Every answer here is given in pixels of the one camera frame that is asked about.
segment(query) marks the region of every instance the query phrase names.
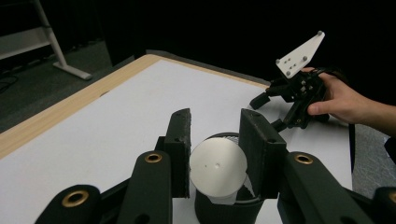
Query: white desk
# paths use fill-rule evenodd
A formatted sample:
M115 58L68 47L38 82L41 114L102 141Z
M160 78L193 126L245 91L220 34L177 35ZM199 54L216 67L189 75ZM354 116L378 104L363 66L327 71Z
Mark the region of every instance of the white desk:
M179 109L191 109L191 150L212 134L237 133L241 108L249 108L264 90L257 83L154 55L101 81L0 135L2 222L34 223L58 192L73 185L89 184L103 192L129 178L136 158L154 149ZM104 88L106 82L121 84L98 98L113 88ZM84 91L96 96L86 100ZM259 111L270 122L284 118L291 105L280 97L271 100ZM74 110L62 110L68 105ZM281 135L289 151L315 155L343 187L352 189L347 125L331 118ZM191 184L190 199L173 200L174 223L198 223L194 194ZM257 223L280 222L276 200L264 202Z

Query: person's arm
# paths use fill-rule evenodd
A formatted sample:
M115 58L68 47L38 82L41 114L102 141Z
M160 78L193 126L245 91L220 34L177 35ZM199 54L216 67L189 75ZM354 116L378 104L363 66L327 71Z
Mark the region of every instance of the person's arm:
M308 114L331 114L344 122L370 126L390 137L396 137L396 106L364 97L337 77L326 73L319 76L327 88L325 101L310 105Z

